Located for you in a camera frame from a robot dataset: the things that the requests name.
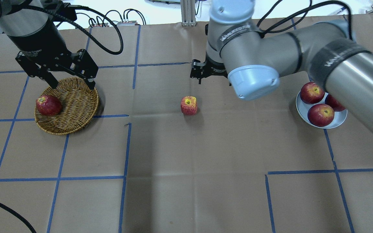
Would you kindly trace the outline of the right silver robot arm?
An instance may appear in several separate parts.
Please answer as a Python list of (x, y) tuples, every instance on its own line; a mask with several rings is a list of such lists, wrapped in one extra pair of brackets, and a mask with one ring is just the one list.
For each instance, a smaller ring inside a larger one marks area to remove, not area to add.
[(351, 16), (265, 38), (251, 19), (254, 7), (254, 0), (212, 3), (206, 59), (192, 61), (190, 77), (224, 76), (250, 101), (273, 92), (280, 77), (305, 71), (373, 133), (373, 54), (356, 43)]

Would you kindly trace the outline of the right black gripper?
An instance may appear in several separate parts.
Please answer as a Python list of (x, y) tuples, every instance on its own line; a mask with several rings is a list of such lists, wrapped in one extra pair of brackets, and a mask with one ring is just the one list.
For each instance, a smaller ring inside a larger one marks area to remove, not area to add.
[(201, 62), (200, 60), (191, 61), (191, 71), (190, 78), (197, 79), (198, 84), (200, 85), (203, 78), (208, 78), (210, 76), (223, 76), (228, 77), (225, 66), (223, 63), (215, 62), (207, 55), (205, 61)]

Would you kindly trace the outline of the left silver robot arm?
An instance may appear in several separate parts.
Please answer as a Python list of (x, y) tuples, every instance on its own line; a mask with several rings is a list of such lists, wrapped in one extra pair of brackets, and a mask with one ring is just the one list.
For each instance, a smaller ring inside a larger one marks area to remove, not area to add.
[(29, 77), (38, 77), (53, 89), (53, 72), (66, 72), (95, 88), (98, 65), (87, 50), (73, 53), (53, 23), (67, 18), (43, 8), (40, 0), (0, 0), (0, 28), (19, 49), (15, 60)]

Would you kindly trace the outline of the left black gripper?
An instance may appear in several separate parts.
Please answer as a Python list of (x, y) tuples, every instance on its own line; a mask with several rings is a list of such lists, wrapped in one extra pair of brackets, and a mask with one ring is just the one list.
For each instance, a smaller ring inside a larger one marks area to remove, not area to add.
[(98, 65), (85, 49), (69, 51), (53, 23), (45, 23), (31, 34), (16, 36), (15, 45), (20, 50), (17, 62), (29, 77), (38, 77), (57, 89), (58, 81), (51, 72), (68, 72), (83, 79), (89, 89), (95, 88)]

